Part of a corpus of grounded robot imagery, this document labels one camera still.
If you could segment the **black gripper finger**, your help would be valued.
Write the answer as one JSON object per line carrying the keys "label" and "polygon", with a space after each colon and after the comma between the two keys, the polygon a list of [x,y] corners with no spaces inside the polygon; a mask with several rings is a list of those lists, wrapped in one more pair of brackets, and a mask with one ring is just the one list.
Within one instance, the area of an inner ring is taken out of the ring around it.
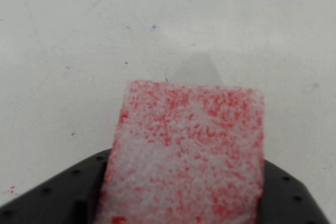
{"label": "black gripper finger", "polygon": [[264,188],[258,205],[259,223],[329,223],[306,186],[269,161],[264,163]]}
{"label": "black gripper finger", "polygon": [[98,152],[3,205],[1,223],[93,223],[110,152]]}

